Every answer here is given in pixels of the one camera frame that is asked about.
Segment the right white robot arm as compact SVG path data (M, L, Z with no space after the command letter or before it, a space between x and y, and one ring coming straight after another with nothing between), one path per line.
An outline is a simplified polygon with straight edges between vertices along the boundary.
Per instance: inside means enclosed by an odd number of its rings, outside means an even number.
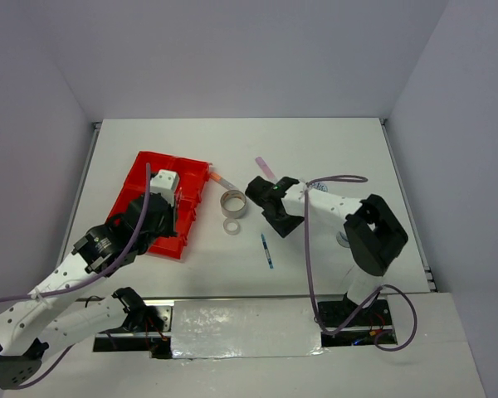
M382 288L389 266L408 243L408 233L388 203L379 195L365 199L343 197L315 189L315 183L283 177L269 182L255 177L245 195L262 209L262 215L282 238L304 227L305 262L311 296L315 295L310 253L310 223L318 221L340 236L359 273L344 298L344 315L353 324L363 324L374 312L374 292Z

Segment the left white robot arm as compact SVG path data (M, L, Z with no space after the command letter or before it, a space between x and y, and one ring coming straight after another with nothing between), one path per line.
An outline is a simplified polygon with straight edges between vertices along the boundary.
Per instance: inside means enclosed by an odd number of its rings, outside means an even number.
M144 193L126 211L90 228L63 262L30 293L6 298L0 314L0 389L33 385L42 363L91 334L123 328L166 330L166 315L132 288L119 288L80 311L64 312L82 294L130 265L159 237L175 237L174 194Z

